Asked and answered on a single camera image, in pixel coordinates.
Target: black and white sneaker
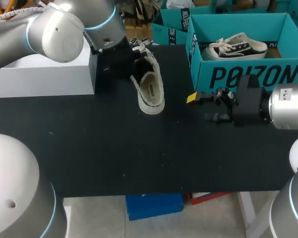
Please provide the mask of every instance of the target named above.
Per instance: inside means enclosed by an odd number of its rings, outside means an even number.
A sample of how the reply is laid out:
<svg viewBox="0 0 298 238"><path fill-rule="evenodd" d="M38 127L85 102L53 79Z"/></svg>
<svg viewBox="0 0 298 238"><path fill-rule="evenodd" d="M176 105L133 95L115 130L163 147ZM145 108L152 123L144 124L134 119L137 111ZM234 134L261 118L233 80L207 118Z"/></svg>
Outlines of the black and white sneaker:
<svg viewBox="0 0 298 238"><path fill-rule="evenodd" d="M219 39L211 43L202 53L204 60L246 60L263 59L267 45L239 33L226 40Z"/></svg>
<svg viewBox="0 0 298 238"><path fill-rule="evenodd" d="M160 67L144 44L133 47L147 56L136 60L136 72L130 77L138 92L140 109L148 115L157 115L164 109L164 90Z"/></svg>

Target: robotic arm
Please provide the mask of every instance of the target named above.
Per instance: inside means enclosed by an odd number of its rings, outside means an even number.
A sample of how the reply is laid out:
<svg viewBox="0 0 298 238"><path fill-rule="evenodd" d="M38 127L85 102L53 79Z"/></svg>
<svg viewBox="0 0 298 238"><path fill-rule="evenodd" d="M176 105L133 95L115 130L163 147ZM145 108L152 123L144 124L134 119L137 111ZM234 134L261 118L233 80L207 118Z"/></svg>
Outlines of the robotic arm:
<svg viewBox="0 0 298 238"><path fill-rule="evenodd" d="M95 54L117 47L132 53L113 0L55 0L43 12L0 22L0 68L32 54L70 62L82 50L84 32Z"/></svg>
<svg viewBox="0 0 298 238"><path fill-rule="evenodd" d="M196 92L187 103L224 103L226 114L206 113L205 120L232 122L236 126L272 123L277 129L298 130L298 84L280 84L273 92L260 87L256 75L239 79L237 91L218 88L215 93Z"/></svg>

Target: metal cylinder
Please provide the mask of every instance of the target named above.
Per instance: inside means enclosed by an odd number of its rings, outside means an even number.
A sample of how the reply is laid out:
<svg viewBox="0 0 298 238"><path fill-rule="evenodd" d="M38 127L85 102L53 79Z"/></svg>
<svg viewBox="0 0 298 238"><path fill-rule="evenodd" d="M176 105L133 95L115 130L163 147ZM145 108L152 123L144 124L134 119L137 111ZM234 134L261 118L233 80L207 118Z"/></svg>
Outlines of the metal cylinder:
<svg viewBox="0 0 298 238"><path fill-rule="evenodd" d="M298 238L298 172L276 196L269 217L274 238Z"/></svg>
<svg viewBox="0 0 298 238"><path fill-rule="evenodd" d="M64 238L66 230L62 202L34 154L0 135L0 238Z"/></svg>
<svg viewBox="0 0 298 238"><path fill-rule="evenodd" d="M111 48L126 36L125 26L113 0L55 0L54 4L82 21L96 50Z"/></svg>
<svg viewBox="0 0 298 238"><path fill-rule="evenodd" d="M73 14L51 4L27 26L27 39L33 51L56 62L71 62L83 49L83 23Z"/></svg>
<svg viewBox="0 0 298 238"><path fill-rule="evenodd" d="M298 130L298 84L275 87L269 101L269 114L277 129Z"/></svg>
<svg viewBox="0 0 298 238"><path fill-rule="evenodd" d="M26 27L30 15L38 13L24 13L10 21L0 22L0 68L31 54L26 39Z"/></svg>

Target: black table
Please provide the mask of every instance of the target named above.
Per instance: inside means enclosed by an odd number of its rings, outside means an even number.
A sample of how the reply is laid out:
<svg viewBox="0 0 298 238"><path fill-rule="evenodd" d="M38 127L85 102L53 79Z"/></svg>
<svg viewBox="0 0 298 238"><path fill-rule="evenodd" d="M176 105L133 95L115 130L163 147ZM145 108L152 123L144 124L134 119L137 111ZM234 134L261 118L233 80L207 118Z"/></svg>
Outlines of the black table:
<svg viewBox="0 0 298 238"><path fill-rule="evenodd" d="M0 99L0 133L24 142L60 196L279 190L298 132L203 121L183 46L152 47L166 106L148 116L132 83L98 95Z"/></svg>

